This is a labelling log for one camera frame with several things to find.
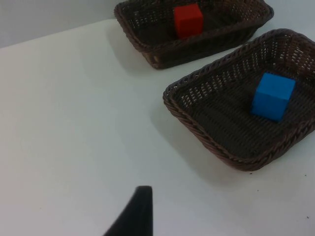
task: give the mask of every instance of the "brown wicker basket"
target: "brown wicker basket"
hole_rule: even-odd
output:
[[[265,72],[296,80],[280,123],[250,114]],[[270,31],[171,84],[163,99],[218,158],[258,170],[315,129],[315,43],[288,29]]]
[[[173,8],[196,2],[204,15],[204,32],[178,39]],[[274,15],[263,0],[129,0],[114,13],[130,42],[156,69],[239,46]]]

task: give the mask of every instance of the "cube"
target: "cube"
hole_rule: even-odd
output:
[[[174,21],[176,33],[179,38],[186,38],[202,33],[203,15],[198,4],[175,7]]]
[[[281,121],[294,86],[292,79],[265,73],[252,101],[252,114]]]

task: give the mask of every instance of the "white wall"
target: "white wall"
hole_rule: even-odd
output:
[[[0,0],[0,48],[113,17],[123,0]]]

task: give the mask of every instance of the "blue cube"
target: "blue cube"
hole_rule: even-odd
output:
[[[294,86],[295,80],[265,73],[252,101],[252,114],[281,121]]]

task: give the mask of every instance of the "red cube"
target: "red cube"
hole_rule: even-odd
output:
[[[202,33],[203,15],[198,4],[175,7],[174,20],[176,33],[179,38],[186,38]]]

